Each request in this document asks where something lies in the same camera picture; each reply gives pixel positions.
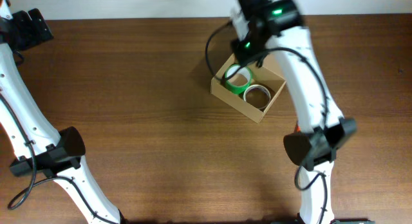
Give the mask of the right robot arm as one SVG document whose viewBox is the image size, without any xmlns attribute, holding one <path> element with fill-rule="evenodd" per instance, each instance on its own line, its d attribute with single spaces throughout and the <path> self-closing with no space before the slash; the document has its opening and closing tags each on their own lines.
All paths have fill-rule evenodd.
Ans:
<svg viewBox="0 0 412 224">
<path fill-rule="evenodd" d="M 297 115 L 296 130 L 284 136 L 290 161 L 297 166 L 301 192 L 298 223 L 335 223 L 331 175 L 337 151 L 357 130 L 335 103 L 317 62 L 309 27 L 294 0 L 238 0 L 242 22 L 234 22 L 232 46 L 245 67 L 273 57 L 286 80 Z"/>
</svg>

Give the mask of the white tape roll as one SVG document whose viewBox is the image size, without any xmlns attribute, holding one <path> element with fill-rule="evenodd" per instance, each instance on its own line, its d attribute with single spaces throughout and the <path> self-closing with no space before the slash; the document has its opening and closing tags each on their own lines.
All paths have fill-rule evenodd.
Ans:
<svg viewBox="0 0 412 224">
<path fill-rule="evenodd" d="M 243 100 L 260 110 L 269 105 L 271 98 L 269 90 L 260 84 L 249 86 L 243 93 Z"/>
</svg>

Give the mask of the brown cardboard box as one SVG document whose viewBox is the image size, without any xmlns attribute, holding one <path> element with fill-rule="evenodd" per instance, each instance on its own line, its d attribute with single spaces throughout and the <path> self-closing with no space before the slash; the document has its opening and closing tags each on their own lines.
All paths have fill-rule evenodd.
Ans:
<svg viewBox="0 0 412 224">
<path fill-rule="evenodd" d="M 211 94 L 224 101 L 255 123 L 260 123 L 286 85 L 279 64 L 272 55 L 262 67 L 250 64 L 239 69 L 231 55 L 218 71 L 218 77 L 234 75 L 228 82 L 211 80 Z"/>
</svg>

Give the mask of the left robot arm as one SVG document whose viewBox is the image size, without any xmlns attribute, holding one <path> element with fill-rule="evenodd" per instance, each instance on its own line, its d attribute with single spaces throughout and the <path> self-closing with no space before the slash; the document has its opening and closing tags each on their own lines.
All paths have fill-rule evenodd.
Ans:
<svg viewBox="0 0 412 224">
<path fill-rule="evenodd" d="M 33 188 L 54 181 L 70 196 L 88 223 L 126 223 L 95 181 L 86 162 L 86 148 L 79 131 L 71 126 L 55 129 L 30 94 L 18 67 L 22 51 L 53 39 L 36 8 L 11 13 L 10 0 L 1 0 L 1 125 L 9 137 L 15 159 L 10 171 L 31 177 L 7 205 L 20 207 Z"/>
</svg>

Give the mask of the green tape roll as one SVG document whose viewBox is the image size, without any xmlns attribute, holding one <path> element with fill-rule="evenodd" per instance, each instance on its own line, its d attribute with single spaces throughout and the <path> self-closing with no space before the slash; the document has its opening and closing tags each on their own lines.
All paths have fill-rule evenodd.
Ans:
<svg viewBox="0 0 412 224">
<path fill-rule="evenodd" d="M 225 81 L 225 88 L 233 94 L 239 95 L 243 93 L 252 82 L 252 72 L 248 67 L 239 69 L 239 64 L 233 64 L 229 66 L 225 72 L 225 78 L 229 80 Z"/>
</svg>

